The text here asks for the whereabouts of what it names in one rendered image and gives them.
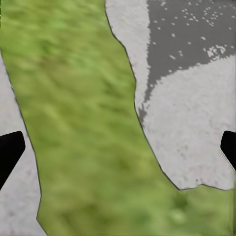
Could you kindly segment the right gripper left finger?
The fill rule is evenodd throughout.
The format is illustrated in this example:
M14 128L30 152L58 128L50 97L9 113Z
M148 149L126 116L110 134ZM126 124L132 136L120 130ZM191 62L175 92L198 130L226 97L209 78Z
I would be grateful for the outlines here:
M26 149L21 131L0 136L0 189Z

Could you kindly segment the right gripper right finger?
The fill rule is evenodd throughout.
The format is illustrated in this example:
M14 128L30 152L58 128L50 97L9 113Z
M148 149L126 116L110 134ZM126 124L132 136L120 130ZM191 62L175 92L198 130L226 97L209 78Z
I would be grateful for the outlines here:
M225 131L220 147L236 170L236 133L228 130Z

